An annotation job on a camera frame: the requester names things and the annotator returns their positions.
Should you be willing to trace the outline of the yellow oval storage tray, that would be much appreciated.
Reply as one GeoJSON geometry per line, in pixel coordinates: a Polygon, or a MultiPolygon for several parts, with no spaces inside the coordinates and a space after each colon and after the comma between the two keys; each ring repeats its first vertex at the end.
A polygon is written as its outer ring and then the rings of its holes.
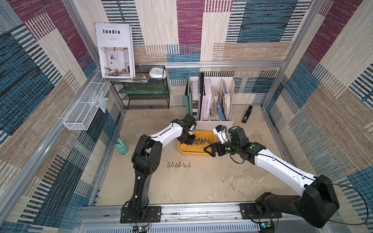
{"type": "Polygon", "coordinates": [[[216,137],[212,132],[196,131],[196,136],[193,145],[181,144],[178,142],[178,150],[182,155],[185,156],[209,156],[204,151],[204,148],[211,143],[216,143],[216,137]]]}

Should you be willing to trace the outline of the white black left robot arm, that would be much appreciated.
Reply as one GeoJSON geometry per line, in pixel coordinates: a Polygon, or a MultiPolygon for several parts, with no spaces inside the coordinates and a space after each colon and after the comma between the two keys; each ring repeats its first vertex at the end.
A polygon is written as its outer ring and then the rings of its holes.
{"type": "Polygon", "coordinates": [[[181,144],[192,145],[196,138],[193,134],[196,126],[196,119],[187,114],[183,119],[174,119],[160,132],[139,138],[131,159],[135,170],[135,184],[128,202],[128,210],[135,220],[144,220],[148,213],[151,177],[160,165],[163,147],[175,139],[181,144]]]}

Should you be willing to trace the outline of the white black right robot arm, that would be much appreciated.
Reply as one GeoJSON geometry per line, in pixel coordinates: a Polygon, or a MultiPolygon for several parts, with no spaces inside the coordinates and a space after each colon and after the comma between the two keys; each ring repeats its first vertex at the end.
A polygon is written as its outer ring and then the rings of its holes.
{"type": "Polygon", "coordinates": [[[258,142],[250,142],[239,127],[227,129],[219,125],[213,129],[219,142],[204,151],[212,157],[238,154],[243,161],[256,165],[291,187],[296,195],[263,193],[255,200],[255,213],[264,217],[272,213],[285,213],[302,217],[310,225],[322,228],[340,205],[329,178],[314,176],[289,164],[258,142]]]}

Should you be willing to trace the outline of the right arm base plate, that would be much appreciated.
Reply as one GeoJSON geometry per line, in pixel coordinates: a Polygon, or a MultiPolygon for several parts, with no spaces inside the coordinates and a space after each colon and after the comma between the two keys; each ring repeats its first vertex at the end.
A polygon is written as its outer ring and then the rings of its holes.
{"type": "Polygon", "coordinates": [[[269,219],[269,218],[282,218],[280,212],[270,212],[263,206],[256,203],[240,203],[240,212],[242,219],[269,219]]]}

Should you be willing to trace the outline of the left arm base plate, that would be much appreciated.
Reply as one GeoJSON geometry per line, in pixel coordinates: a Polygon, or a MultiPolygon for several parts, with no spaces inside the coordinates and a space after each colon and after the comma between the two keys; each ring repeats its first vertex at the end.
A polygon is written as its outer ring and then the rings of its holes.
{"type": "Polygon", "coordinates": [[[120,210],[120,223],[158,223],[161,221],[161,215],[161,206],[148,206],[140,215],[135,214],[128,206],[124,206],[120,210]]]}

